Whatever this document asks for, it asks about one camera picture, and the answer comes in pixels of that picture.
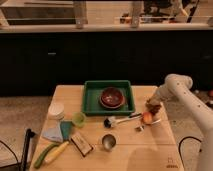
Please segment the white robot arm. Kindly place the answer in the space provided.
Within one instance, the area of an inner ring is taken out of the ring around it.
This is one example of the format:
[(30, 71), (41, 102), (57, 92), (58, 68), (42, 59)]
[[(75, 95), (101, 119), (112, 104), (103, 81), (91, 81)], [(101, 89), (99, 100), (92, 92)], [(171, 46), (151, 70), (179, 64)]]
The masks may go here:
[(213, 171), (213, 110), (190, 91), (192, 85), (193, 80), (190, 76), (169, 74), (147, 100), (146, 106), (149, 110), (157, 112), (163, 101), (172, 96), (178, 98), (191, 112), (204, 135), (196, 171)]

